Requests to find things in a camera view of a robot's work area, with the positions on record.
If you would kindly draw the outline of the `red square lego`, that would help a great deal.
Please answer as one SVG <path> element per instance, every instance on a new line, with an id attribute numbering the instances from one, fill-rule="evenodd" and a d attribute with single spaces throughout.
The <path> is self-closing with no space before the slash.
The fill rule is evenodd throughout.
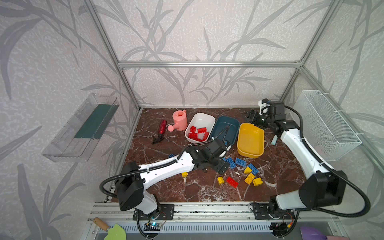
<path id="1" fill-rule="evenodd" d="M 190 128 L 190 132 L 191 132 L 191 133 L 195 133 L 195 132 L 196 132 L 196 130 L 197 130 L 197 129 L 196 129 L 196 127 L 194 127 L 194 126 L 191 126 L 191 128 Z"/>

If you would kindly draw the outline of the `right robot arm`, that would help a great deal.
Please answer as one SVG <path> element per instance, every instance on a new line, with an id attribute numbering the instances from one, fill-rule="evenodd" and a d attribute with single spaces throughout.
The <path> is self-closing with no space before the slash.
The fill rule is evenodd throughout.
<path id="1" fill-rule="evenodd" d="M 343 218 L 357 218 L 371 209 L 368 196 L 348 180 L 343 171 L 336 171 L 326 163 L 304 136 L 304 121 L 295 109 L 283 102 L 260 100 L 259 113 L 254 113 L 252 124 L 274 130 L 275 134 L 291 150 L 306 176 L 297 191 L 272 196 L 268 203 L 251 203 L 251 210 L 270 219 L 280 219 L 287 212 L 319 211 Z M 363 209 L 356 213 L 339 213 L 327 207 L 340 205 L 346 187 L 355 190 L 363 199 Z"/>

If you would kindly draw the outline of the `blue lego by right arm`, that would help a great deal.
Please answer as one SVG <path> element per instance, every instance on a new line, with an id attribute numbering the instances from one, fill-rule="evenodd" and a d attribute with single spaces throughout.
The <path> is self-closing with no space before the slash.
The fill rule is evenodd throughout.
<path id="1" fill-rule="evenodd" d="M 259 173 L 259 170 L 253 165 L 253 164 L 248 164 L 248 168 L 252 170 L 252 174 L 256 176 Z"/>

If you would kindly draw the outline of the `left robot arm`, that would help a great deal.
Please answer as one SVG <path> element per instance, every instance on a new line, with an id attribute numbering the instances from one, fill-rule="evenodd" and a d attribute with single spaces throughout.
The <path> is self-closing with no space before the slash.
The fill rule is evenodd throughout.
<path id="1" fill-rule="evenodd" d="M 152 218 L 162 212 L 159 200 L 147 189 L 156 183 L 182 173 L 211 168 L 223 175 L 230 164 L 223 160 L 231 146 L 226 140 L 211 139 L 206 143 L 189 144 L 181 152 L 152 164 L 127 164 L 119 175 L 103 180 L 99 190 L 119 201 L 121 211 L 136 209 Z"/>

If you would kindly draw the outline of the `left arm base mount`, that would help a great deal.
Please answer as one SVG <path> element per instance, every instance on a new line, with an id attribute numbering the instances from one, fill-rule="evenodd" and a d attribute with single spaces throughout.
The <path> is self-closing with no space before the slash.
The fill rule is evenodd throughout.
<path id="1" fill-rule="evenodd" d="M 139 221 L 168 221 L 173 220 L 175 213 L 175 205 L 174 204 L 160 204 L 160 206 L 152 213 L 146 215 L 141 210 L 135 209 L 133 220 Z"/>

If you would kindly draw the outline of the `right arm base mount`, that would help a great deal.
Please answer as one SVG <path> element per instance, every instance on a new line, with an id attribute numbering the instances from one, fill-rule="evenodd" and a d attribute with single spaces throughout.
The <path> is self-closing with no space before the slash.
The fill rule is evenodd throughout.
<path id="1" fill-rule="evenodd" d="M 256 220 L 295 220 L 293 210 L 281 210 L 274 204 L 251 203 L 250 210 Z"/>

